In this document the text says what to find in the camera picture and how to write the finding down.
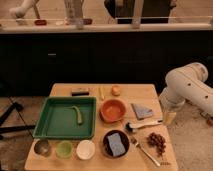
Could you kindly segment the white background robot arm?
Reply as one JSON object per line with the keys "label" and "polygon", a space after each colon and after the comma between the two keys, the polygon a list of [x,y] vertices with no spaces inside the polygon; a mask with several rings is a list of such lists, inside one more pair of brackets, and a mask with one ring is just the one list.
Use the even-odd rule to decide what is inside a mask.
{"label": "white background robot arm", "polygon": [[31,8],[34,8],[36,6],[38,2],[39,0],[23,0],[20,6],[10,8],[9,12],[15,19],[23,18]]}

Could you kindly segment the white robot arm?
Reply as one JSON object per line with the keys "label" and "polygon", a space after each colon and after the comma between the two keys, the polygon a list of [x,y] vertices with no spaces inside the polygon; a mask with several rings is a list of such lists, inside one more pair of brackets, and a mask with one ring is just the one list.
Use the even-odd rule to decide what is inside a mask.
{"label": "white robot arm", "polygon": [[159,95],[165,125],[173,121],[187,100],[197,105],[206,119],[213,119],[213,88],[205,84],[207,78],[207,68],[198,62],[166,74],[166,87]]}

